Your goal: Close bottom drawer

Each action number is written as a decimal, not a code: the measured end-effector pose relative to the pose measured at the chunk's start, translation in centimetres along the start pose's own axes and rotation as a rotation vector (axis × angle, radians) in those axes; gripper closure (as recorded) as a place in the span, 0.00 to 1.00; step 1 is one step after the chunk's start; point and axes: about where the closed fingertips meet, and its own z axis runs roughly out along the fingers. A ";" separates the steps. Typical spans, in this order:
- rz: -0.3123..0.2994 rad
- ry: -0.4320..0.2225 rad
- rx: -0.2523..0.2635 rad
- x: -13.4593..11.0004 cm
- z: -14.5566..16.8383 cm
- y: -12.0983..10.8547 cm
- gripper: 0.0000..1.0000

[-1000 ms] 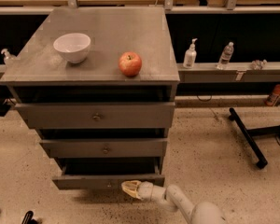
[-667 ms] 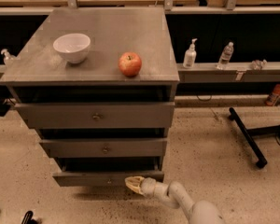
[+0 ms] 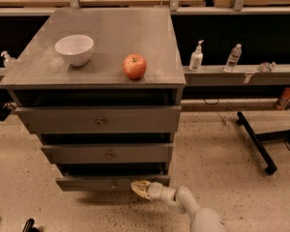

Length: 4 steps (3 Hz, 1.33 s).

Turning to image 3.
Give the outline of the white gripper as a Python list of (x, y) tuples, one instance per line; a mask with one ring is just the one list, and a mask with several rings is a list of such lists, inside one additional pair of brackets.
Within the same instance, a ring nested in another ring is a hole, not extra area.
[(153, 182), (150, 184), (149, 181), (134, 181), (130, 185), (133, 191), (142, 198), (164, 203), (170, 201), (170, 188), (161, 183)]

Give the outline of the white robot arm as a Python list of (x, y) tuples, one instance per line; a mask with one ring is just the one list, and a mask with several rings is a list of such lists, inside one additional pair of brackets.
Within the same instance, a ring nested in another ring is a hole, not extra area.
[(221, 216), (213, 209), (201, 207), (189, 188), (170, 188), (159, 182), (134, 181), (131, 189), (139, 196), (151, 201), (160, 201), (170, 210), (188, 214), (190, 232), (228, 232)]

